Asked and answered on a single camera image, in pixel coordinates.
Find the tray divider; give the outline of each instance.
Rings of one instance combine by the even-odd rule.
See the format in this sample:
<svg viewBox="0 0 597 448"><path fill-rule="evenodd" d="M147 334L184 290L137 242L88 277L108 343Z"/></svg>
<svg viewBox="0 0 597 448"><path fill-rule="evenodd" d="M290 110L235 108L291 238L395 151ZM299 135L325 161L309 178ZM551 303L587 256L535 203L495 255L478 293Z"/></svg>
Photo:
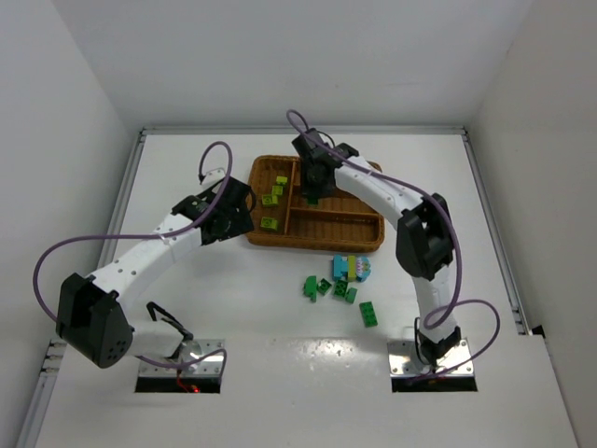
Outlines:
<svg viewBox="0 0 597 448"><path fill-rule="evenodd" d="M352 219L366 219L377 221L380 216L377 213L368 212L345 212L340 210L322 210L318 208L306 208L306 207L288 207L289 211L296 213L297 215L312 215L320 217L349 217Z"/></svg>
<svg viewBox="0 0 597 448"><path fill-rule="evenodd" d="M292 205L292 193L295 187L295 175L297 173L297 163L292 161L292 172L290 173L290 179L288 187L288 201L286 202L286 219L284 221L284 235L288 234L288 226L290 225L290 208Z"/></svg>

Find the white wall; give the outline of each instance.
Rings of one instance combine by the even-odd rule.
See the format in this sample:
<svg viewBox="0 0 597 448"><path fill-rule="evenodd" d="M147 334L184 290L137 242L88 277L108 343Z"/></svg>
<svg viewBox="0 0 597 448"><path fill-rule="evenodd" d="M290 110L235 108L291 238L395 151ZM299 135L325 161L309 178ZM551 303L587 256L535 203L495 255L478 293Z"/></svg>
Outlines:
<svg viewBox="0 0 597 448"><path fill-rule="evenodd" d="M132 144L49 0L0 2L0 446L13 446L53 325L31 273L54 242L107 228ZM42 291L88 272L99 246L50 258Z"/></svg>
<svg viewBox="0 0 597 448"><path fill-rule="evenodd" d="M53 0L126 122L463 124L531 0Z"/></svg>
<svg viewBox="0 0 597 448"><path fill-rule="evenodd" d="M577 437L597 440L597 3L535 0L470 127Z"/></svg>

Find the white table surface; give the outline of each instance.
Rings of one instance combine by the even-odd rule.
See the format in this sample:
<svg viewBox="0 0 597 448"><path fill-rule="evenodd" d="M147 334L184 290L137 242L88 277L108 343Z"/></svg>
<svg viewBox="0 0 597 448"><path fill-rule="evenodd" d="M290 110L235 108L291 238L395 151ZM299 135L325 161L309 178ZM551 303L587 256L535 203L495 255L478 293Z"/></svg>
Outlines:
<svg viewBox="0 0 597 448"><path fill-rule="evenodd" d="M540 337L520 336L460 135L334 135L391 175L446 197L464 253L465 298L493 303L496 344L475 362L479 392L392 393L386 342L410 337L414 287L396 261L396 237L371 254L357 302L373 301L380 325L365 329L357 304L310 303L306 276L330 275L324 252L249 245L241 236L203 247L146 292L199 338L229 351L221 394L135 394L138 361L102 371L68 349L38 447L576 446ZM197 162L212 141L234 151L246 180L261 154L293 154L288 134L149 135L122 232L147 232L197 192ZM215 151L209 166L224 166ZM133 242L118 243L117 255ZM493 332L482 306L456 310L473 351Z"/></svg>

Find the woven basket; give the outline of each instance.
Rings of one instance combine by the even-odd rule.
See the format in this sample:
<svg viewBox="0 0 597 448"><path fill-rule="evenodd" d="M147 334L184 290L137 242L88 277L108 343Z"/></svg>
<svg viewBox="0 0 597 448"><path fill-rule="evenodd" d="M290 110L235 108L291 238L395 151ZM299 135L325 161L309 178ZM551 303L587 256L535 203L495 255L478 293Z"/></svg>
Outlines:
<svg viewBox="0 0 597 448"><path fill-rule="evenodd" d="M371 165L380 169L374 162ZM261 196L271 193L278 175L288 178L284 194L278 197L277 206L263 207ZM255 230L246 236L254 245L360 253L373 252L383 242L383 217L352 194L336 189L331 197L308 205L300 195L298 157L256 158L249 185L257 195L257 206L251 214ZM262 230L263 217L277 219L278 231Z"/></svg>

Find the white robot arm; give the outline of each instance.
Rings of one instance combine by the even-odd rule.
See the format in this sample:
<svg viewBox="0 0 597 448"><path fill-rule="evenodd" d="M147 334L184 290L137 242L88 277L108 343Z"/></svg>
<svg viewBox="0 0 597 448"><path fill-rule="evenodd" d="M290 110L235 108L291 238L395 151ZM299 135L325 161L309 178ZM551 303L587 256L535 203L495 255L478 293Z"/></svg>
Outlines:
<svg viewBox="0 0 597 448"><path fill-rule="evenodd" d="M377 170L349 145L342 143L335 149L369 175L334 159L324 150L326 144L314 128L298 136L292 144L301 158L303 195L319 199L329 196L334 188L342 189L392 224L397 234L396 258L412 277L422 321L437 308L448 305L453 244L437 209L413 191L370 175ZM445 200L438 194L433 197L449 213ZM460 342L460 328L453 315L430 327L423 325L419 330L421 353L430 364L436 365L438 359Z"/></svg>
<svg viewBox="0 0 597 448"><path fill-rule="evenodd" d="M126 311L153 281L190 252L253 229L246 199L251 195L255 205L255 194L231 177L214 211L200 226L170 235L201 216L224 174L223 169L206 174L203 191L186 197L154 228L157 238L142 241L85 278L74 273L64 280L56 319L58 335L100 368L111 367L124 356L175 360L182 342L191 341L193 335L153 302L147 305L153 322L128 320Z"/></svg>
<svg viewBox="0 0 597 448"><path fill-rule="evenodd" d="M370 171L377 171L361 156L351 157L351 162ZM348 165L342 165L335 171L334 176L336 177L336 187L353 194L376 210L392 224L395 231L398 231L398 222L403 217L403 210L413 210L422 203L421 198L413 194L412 191L384 182L371 175L365 175ZM449 275L449 267L443 266L435 273L433 280L412 277L421 317L450 303ZM433 343L439 343L448 338L455 329L456 320L453 315L450 315L437 328L426 329L423 327L420 332Z"/></svg>

